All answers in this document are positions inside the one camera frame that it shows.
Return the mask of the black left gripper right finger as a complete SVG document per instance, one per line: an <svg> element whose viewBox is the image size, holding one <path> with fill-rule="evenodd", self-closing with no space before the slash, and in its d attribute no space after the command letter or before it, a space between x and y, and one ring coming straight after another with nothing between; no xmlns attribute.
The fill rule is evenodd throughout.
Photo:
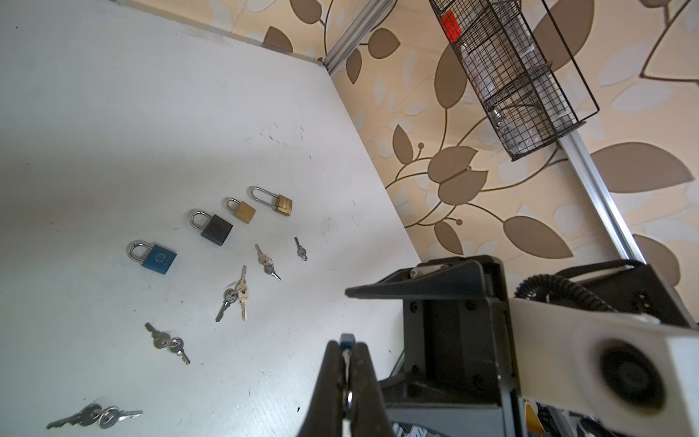
<svg viewBox="0 0 699 437"><path fill-rule="evenodd" d="M382 390L376 379L368 346L357 342L349 353L349 428L352 436L393 436Z"/></svg>

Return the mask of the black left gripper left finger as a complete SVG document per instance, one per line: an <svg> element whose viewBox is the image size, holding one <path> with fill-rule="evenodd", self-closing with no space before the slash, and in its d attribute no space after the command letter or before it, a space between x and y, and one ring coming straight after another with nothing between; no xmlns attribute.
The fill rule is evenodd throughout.
<svg viewBox="0 0 699 437"><path fill-rule="evenodd" d="M345 370L340 344L332 340L326 346L309 411L298 437L342 436Z"/></svg>

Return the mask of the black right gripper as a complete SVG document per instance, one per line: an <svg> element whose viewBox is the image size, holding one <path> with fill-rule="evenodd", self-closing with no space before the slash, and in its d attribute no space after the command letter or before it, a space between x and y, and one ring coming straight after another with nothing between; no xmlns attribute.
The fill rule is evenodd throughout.
<svg viewBox="0 0 699 437"><path fill-rule="evenodd" d="M500 260L433 260L345 295L403 302L403 370L382 381L392 422L440 436L518 435L519 382Z"/></svg>

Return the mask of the brass padlock with key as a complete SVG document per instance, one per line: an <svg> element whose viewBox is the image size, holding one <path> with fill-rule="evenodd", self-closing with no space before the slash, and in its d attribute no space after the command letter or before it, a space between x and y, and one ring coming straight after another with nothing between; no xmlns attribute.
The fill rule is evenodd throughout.
<svg viewBox="0 0 699 437"><path fill-rule="evenodd" d="M289 217L293 210L293 200L281 194L276 194L259 186L249 188L250 197L256 202L274 210L276 213Z"/></svg>

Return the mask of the black padlock with keys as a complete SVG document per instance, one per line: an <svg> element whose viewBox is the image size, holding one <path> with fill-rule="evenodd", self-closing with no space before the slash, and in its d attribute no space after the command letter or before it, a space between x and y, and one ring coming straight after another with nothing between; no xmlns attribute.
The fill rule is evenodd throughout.
<svg viewBox="0 0 699 437"><path fill-rule="evenodd" d="M202 210L193 211L189 216L189 223L200 232L200 236L217 246L225 243L233 229L233 225L227 220Z"/></svg>

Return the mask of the small brass padlock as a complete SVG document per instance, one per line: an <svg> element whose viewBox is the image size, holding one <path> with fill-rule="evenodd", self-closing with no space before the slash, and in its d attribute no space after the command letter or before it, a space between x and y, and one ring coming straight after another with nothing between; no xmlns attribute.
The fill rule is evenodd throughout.
<svg viewBox="0 0 699 437"><path fill-rule="evenodd" d="M235 198L226 198L225 206L234 218L245 224L250 224L256 214L256 209L251 205Z"/></svg>

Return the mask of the blue padlock with keys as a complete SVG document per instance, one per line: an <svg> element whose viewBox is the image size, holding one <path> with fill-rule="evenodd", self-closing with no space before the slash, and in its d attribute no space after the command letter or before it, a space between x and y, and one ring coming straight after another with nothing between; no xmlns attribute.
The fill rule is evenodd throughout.
<svg viewBox="0 0 699 437"><path fill-rule="evenodd" d="M157 244L134 241L127 247L127 256L141 267L165 275L178 254Z"/></svg>
<svg viewBox="0 0 699 437"><path fill-rule="evenodd" d="M342 335L340 335L340 352L344 361L342 400L345 417L350 415L353 402L353 392L351 389L351 360L355 344L356 339L353 334L342 333Z"/></svg>

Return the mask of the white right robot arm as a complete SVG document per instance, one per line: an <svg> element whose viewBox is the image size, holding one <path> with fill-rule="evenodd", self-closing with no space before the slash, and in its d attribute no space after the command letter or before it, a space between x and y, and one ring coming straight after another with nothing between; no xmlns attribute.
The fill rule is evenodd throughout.
<svg viewBox="0 0 699 437"><path fill-rule="evenodd" d="M698 326L640 261L539 274L507 291L491 256L432 260L347 289L403 303L393 422L447 436L523 436L526 402L627 436L698 433Z"/></svg>

